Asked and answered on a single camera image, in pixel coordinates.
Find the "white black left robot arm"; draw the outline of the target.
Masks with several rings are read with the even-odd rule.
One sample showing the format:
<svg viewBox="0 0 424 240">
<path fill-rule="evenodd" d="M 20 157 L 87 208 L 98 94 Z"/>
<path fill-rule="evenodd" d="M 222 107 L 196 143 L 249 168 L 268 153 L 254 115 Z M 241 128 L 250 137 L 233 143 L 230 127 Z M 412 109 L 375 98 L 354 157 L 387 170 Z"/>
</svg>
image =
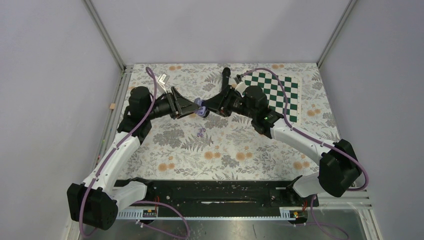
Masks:
<svg viewBox="0 0 424 240">
<path fill-rule="evenodd" d="M 202 100 L 190 101 L 174 87 L 159 98 L 152 95 L 147 87 L 132 89 L 110 148 L 81 184 L 73 183 L 67 190 L 71 219 L 81 228 L 88 225 L 108 230 L 118 213 L 135 202 L 139 201 L 144 206 L 152 204 L 155 192 L 142 181 L 132 180 L 113 190 L 119 172 L 146 139 L 152 120 L 166 115 L 180 119 L 193 113 L 202 117 L 207 115 Z"/>
</svg>

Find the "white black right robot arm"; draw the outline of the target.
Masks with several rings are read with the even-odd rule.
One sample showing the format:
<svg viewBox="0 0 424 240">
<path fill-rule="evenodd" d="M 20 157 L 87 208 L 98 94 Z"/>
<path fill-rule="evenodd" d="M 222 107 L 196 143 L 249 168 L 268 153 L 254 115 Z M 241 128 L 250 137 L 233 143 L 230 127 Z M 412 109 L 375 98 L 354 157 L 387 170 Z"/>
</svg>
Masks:
<svg viewBox="0 0 424 240">
<path fill-rule="evenodd" d="M 212 98 L 198 98 L 195 103 L 222 117 L 237 113 L 251 118 L 256 132 L 288 144 L 318 164 L 318 172 L 298 176 L 288 186 L 286 198 L 293 206 L 299 206 L 307 197 L 320 193 L 339 198 L 362 173 L 348 141 L 332 142 L 295 128 L 285 116 L 269 108 L 267 96 L 259 86 L 249 86 L 241 95 L 228 85 Z"/>
</svg>

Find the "purple clip earbuds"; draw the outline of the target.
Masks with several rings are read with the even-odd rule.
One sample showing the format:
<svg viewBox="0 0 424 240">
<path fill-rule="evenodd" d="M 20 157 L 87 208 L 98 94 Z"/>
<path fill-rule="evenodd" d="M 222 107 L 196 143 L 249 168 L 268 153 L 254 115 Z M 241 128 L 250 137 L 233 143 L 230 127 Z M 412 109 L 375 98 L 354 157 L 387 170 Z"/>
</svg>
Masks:
<svg viewBox="0 0 424 240">
<path fill-rule="evenodd" d="M 205 133 L 206 129 L 205 128 L 199 128 L 198 132 L 197 132 L 197 137 L 198 138 L 203 138 L 204 137 L 204 133 Z"/>
</svg>

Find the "silver computer mouse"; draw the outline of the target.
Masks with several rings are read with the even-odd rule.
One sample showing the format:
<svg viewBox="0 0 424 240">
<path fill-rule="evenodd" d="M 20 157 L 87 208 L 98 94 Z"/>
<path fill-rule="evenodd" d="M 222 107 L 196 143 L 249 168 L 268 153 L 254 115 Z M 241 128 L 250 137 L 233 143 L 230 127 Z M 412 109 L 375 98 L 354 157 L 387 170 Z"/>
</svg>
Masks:
<svg viewBox="0 0 424 240">
<path fill-rule="evenodd" d="M 203 102 L 204 101 L 200 97 L 194 100 L 194 103 L 198 105 L 198 109 L 194 111 L 194 113 L 199 117 L 206 118 L 209 115 L 210 111 L 206 106 L 204 106 Z"/>
</svg>

